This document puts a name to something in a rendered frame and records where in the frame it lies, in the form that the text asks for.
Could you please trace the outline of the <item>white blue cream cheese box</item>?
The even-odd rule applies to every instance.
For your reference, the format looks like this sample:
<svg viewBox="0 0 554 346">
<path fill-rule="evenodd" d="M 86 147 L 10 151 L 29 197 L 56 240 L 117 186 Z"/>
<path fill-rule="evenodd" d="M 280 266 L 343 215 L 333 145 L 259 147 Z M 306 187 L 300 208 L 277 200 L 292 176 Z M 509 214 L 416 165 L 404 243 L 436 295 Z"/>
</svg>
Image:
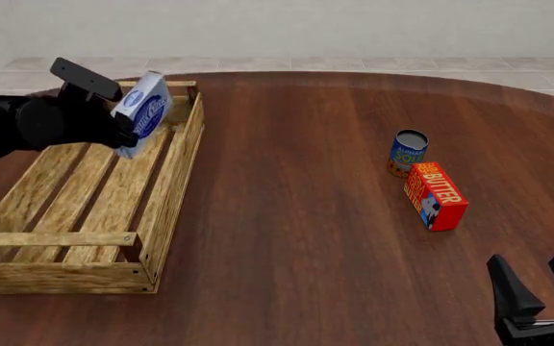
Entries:
<svg viewBox="0 0 554 346">
<path fill-rule="evenodd" d="M 172 104 L 164 75 L 154 71 L 144 74 L 111 111 L 112 117 L 121 120 L 138 136 L 135 146 L 121 146 L 115 149 L 116 153 L 121 158 L 135 158 L 157 131 Z"/>
</svg>

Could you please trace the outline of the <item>flat black plate on stalk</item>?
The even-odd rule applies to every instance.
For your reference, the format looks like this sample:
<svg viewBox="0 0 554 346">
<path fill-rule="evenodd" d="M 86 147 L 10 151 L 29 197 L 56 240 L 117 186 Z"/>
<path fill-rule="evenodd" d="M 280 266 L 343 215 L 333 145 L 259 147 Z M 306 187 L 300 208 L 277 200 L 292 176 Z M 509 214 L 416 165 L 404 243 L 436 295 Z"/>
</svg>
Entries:
<svg viewBox="0 0 554 346">
<path fill-rule="evenodd" d="M 70 60 L 57 57 L 50 72 L 63 80 L 58 97 L 66 101 L 106 100 L 116 103 L 122 99 L 119 83 Z"/>
</svg>

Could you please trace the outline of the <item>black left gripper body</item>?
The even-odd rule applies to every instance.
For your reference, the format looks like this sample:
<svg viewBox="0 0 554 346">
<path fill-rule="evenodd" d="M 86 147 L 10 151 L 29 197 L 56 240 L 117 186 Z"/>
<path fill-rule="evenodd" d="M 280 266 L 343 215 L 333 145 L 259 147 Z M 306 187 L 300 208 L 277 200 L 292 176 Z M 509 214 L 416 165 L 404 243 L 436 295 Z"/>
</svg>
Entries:
<svg viewBox="0 0 554 346">
<path fill-rule="evenodd" d="M 58 94 L 63 134 L 59 144 L 98 143 L 113 147 L 113 118 L 106 100 L 81 90 L 62 89 Z"/>
</svg>

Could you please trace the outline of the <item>red butter box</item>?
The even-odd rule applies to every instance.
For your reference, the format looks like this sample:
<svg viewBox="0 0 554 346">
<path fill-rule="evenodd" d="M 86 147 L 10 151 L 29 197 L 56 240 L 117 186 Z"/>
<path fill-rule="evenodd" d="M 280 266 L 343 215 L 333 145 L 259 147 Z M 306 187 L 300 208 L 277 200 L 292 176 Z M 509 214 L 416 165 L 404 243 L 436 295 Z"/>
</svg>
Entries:
<svg viewBox="0 0 554 346">
<path fill-rule="evenodd" d="M 454 230 L 469 205 L 436 162 L 413 164 L 404 192 L 431 232 Z"/>
</svg>

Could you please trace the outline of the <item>wooden slat tray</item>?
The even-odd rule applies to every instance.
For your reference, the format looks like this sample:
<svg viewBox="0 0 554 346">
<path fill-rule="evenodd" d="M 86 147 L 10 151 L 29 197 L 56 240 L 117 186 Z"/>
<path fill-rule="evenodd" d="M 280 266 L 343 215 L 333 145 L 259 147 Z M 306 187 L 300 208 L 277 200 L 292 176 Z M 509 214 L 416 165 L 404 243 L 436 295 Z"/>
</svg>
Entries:
<svg viewBox="0 0 554 346">
<path fill-rule="evenodd" d="M 0 160 L 0 293 L 153 293 L 204 132 L 194 82 L 131 160 L 97 144 Z"/>
</svg>

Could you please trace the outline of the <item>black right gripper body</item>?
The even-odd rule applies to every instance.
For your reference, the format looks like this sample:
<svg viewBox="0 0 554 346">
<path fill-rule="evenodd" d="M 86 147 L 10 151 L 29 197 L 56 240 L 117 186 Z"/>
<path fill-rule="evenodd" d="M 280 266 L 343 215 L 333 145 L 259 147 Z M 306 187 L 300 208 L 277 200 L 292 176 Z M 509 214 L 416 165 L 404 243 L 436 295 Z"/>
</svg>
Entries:
<svg viewBox="0 0 554 346">
<path fill-rule="evenodd" d="M 502 346 L 554 346 L 554 319 L 530 316 L 515 322 L 496 313 L 493 322 Z"/>
</svg>

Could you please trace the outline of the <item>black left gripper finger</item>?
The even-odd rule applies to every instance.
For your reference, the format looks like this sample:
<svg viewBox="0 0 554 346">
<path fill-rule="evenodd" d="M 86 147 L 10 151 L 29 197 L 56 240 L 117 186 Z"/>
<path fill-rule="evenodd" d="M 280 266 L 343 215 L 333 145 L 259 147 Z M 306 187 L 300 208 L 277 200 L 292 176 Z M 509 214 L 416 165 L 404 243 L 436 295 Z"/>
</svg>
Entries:
<svg viewBox="0 0 554 346">
<path fill-rule="evenodd" d="M 132 148 L 138 144 L 139 135 L 134 132 L 134 121 L 125 114 L 116 111 L 107 121 L 104 130 L 104 144 L 113 149 Z"/>
</svg>

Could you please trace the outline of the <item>blue alphabet soup can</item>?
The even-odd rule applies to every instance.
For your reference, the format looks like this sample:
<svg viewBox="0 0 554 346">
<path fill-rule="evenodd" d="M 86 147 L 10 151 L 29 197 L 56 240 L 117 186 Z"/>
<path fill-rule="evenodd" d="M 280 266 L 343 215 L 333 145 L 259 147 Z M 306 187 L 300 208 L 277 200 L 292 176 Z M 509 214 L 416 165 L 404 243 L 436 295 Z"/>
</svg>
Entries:
<svg viewBox="0 0 554 346">
<path fill-rule="evenodd" d="M 422 163 L 429 138 L 422 132 L 404 129 L 396 133 L 390 157 L 388 170 L 399 178 L 407 178 L 414 163 Z"/>
</svg>

